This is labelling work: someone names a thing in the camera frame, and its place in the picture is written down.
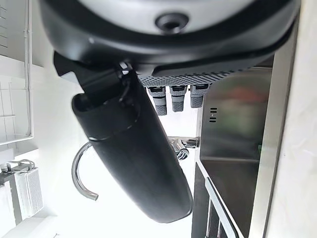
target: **black handle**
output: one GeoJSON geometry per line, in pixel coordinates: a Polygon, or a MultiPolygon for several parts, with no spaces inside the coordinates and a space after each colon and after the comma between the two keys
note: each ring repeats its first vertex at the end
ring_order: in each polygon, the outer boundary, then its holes
{"type": "Polygon", "coordinates": [[[137,206],[151,219],[170,223],[192,212],[186,178],[158,116],[137,77],[123,95],[97,107],[85,95],[72,108],[101,160],[137,206]]]}

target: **stainless steel surface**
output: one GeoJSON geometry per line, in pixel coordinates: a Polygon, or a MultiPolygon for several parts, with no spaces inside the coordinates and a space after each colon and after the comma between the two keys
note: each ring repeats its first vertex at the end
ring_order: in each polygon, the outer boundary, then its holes
{"type": "Polygon", "coordinates": [[[168,140],[170,143],[173,143],[174,140],[176,140],[176,139],[180,139],[186,148],[195,149],[195,148],[198,148],[200,145],[200,138],[199,137],[194,137],[194,138],[192,138],[192,137],[175,137],[175,136],[168,137],[168,140]]]}
{"type": "Polygon", "coordinates": [[[194,209],[191,238],[206,237],[210,203],[209,194],[205,187],[205,178],[207,176],[206,170],[201,170],[198,163],[195,163],[194,209]]]}
{"type": "Polygon", "coordinates": [[[219,216],[219,224],[220,225],[222,224],[222,226],[223,226],[223,228],[224,228],[224,230],[229,238],[238,238],[238,233],[235,230],[235,228],[231,222],[231,219],[228,216],[226,210],[223,208],[223,204],[220,201],[220,199],[215,191],[214,185],[213,185],[210,178],[206,178],[205,186],[206,186],[206,189],[207,189],[208,194],[210,196],[210,199],[212,200],[212,204],[214,205],[215,210],[219,216]]]}
{"type": "Polygon", "coordinates": [[[249,236],[270,78],[270,68],[252,68],[213,84],[205,95],[196,163],[231,224],[221,221],[221,237],[231,238],[228,227],[234,237],[249,236]]]}
{"type": "Polygon", "coordinates": [[[178,153],[179,151],[183,150],[183,149],[186,149],[186,147],[183,145],[183,142],[181,139],[175,139],[173,141],[173,147],[174,147],[174,151],[176,153],[178,153]]]}
{"type": "Polygon", "coordinates": [[[211,199],[209,199],[206,238],[212,238],[211,237],[211,226],[212,226],[211,215],[212,215],[212,201],[211,199]]]}
{"type": "Polygon", "coordinates": [[[297,28],[296,24],[289,41],[275,53],[250,238],[263,238],[266,233],[280,144],[283,137],[297,28]]]}
{"type": "Polygon", "coordinates": [[[83,196],[86,198],[92,199],[96,201],[98,199],[98,194],[89,191],[81,182],[80,176],[79,176],[79,164],[80,159],[82,158],[83,154],[91,147],[92,145],[90,142],[87,142],[83,147],[80,148],[80,150],[77,152],[72,167],[71,167],[71,177],[73,179],[73,183],[77,189],[77,191],[80,192],[83,196]]]}
{"type": "Polygon", "coordinates": [[[201,157],[259,159],[271,69],[253,68],[212,85],[205,95],[201,157]]]}
{"type": "Polygon", "coordinates": [[[259,163],[208,160],[202,164],[242,235],[248,237],[259,163]]]}
{"type": "Polygon", "coordinates": [[[162,34],[156,19],[166,13],[182,13],[189,22],[182,32],[215,25],[255,0],[79,0],[101,18],[120,27],[147,34],[162,34]]]}

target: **metal hook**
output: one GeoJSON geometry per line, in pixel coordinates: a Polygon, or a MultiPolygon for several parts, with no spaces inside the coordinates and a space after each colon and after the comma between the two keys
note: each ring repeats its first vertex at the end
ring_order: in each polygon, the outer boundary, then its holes
{"type": "Polygon", "coordinates": [[[86,198],[92,199],[96,201],[99,197],[98,194],[91,192],[88,190],[83,183],[81,182],[81,179],[79,177],[79,163],[80,159],[83,156],[83,154],[88,150],[89,147],[91,147],[92,144],[90,142],[87,142],[83,147],[80,148],[80,150],[77,152],[72,167],[71,167],[71,177],[73,179],[73,183],[77,189],[77,191],[80,192],[83,196],[86,198]]]}

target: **perforated vent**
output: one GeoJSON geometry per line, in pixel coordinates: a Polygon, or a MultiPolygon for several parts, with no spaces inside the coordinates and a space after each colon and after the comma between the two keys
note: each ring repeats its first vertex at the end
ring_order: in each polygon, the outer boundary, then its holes
{"type": "Polygon", "coordinates": [[[30,202],[31,216],[33,216],[43,208],[39,170],[35,169],[27,173],[25,180],[30,202]]]}
{"type": "Polygon", "coordinates": [[[164,116],[167,114],[166,106],[155,106],[158,116],[164,116]]]}
{"type": "Polygon", "coordinates": [[[201,73],[201,74],[185,74],[180,76],[166,76],[166,77],[153,77],[139,76],[140,81],[144,87],[160,87],[160,86],[175,86],[175,85],[196,85],[217,82],[230,73],[230,72],[220,72],[220,73],[201,73]]]}
{"type": "Polygon", "coordinates": [[[173,103],[173,112],[182,112],[184,110],[184,102],[173,103]]]}
{"type": "Polygon", "coordinates": [[[203,105],[203,97],[191,98],[191,108],[200,108],[203,105]]]}
{"type": "Polygon", "coordinates": [[[210,108],[209,122],[212,122],[212,123],[217,122],[217,113],[218,113],[218,108],[210,108]]]}

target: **white radiator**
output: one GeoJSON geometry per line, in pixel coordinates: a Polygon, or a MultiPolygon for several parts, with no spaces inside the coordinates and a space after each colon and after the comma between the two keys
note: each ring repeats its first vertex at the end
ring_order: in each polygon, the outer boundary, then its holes
{"type": "Polygon", "coordinates": [[[39,169],[15,174],[22,219],[34,216],[44,206],[39,169]]]}

